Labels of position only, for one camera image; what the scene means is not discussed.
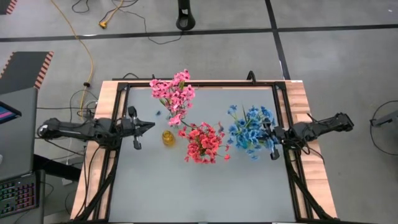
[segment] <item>monitor screen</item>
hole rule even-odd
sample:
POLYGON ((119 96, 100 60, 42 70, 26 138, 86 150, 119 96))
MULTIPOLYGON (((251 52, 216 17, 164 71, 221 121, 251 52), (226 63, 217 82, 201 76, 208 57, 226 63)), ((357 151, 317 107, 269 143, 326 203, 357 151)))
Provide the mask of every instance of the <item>monitor screen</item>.
POLYGON ((0 102, 0 124, 16 119, 20 116, 22 116, 21 112, 3 102, 0 102))

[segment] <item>yellow cup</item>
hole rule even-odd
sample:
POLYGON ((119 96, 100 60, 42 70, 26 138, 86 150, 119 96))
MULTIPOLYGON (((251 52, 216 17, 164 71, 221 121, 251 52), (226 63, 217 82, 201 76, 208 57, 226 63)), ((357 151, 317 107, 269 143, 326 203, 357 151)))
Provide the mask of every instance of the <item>yellow cup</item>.
POLYGON ((162 134, 162 140, 163 140, 163 144, 165 144, 166 146, 174 146, 175 144, 175 138, 173 133, 171 133, 171 131, 164 131, 162 134))

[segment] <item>blue flower bouquet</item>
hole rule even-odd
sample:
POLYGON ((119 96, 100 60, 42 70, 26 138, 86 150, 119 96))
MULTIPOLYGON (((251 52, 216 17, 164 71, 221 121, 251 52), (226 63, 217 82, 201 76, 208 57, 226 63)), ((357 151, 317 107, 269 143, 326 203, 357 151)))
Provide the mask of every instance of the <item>blue flower bouquet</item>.
POLYGON ((271 127, 275 126, 275 118, 270 110, 261 106, 260 110, 252 107, 245 112, 243 108, 244 118, 238 118, 236 115, 237 106, 231 105, 228 114, 234 118, 228 131, 231 137, 228 144, 236 143, 238 149, 244 150, 252 160, 258 160, 257 152, 262 148, 274 152, 274 145, 277 144, 276 138, 270 137, 263 124, 271 123, 271 127))

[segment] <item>keyboard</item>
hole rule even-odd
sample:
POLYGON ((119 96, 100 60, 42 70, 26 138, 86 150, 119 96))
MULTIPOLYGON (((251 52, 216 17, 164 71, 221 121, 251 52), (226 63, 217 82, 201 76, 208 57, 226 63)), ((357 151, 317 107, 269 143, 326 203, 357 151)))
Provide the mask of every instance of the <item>keyboard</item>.
POLYGON ((34 173, 0 182, 0 218, 38 207, 37 182, 34 173))

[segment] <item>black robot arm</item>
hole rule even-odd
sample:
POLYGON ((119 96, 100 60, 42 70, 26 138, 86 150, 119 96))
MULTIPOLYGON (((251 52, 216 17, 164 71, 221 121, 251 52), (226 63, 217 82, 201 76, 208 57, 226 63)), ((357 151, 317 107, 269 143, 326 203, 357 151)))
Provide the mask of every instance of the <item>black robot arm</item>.
POLYGON ((333 117, 321 121, 313 119, 310 123, 295 123, 287 131, 281 127, 275 127, 273 134, 283 144, 294 142, 295 145, 304 147, 307 142, 316 140, 322 134, 331 131, 351 131, 353 127, 354 124, 347 114, 337 113, 333 117))
POLYGON ((109 118, 88 120, 83 124, 62 122, 57 118, 51 118, 38 128, 37 135, 43 139, 70 137, 96 141, 99 146, 110 150, 119 148, 123 137, 134 136, 134 148, 141 149, 138 137, 155 126, 155 123, 138 119, 137 111, 133 106, 128 108, 128 112, 130 118, 121 118, 118 124, 117 121, 109 118))
MULTIPOLYGON (((282 144, 289 149, 300 150, 306 146, 309 141, 316 140, 322 134, 326 134, 331 131, 351 131, 354 124, 347 114, 337 113, 333 117, 323 119, 321 121, 317 121, 312 118, 312 122, 295 123, 287 131, 280 126, 271 130, 270 121, 266 121, 264 123, 264 127, 267 134, 264 135, 263 138, 260 138, 260 140, 276 138, 279 144, 282 144)), ((278 158, 279 152, 274 148, 271 152, 271 159, 276 160, 278 158)))

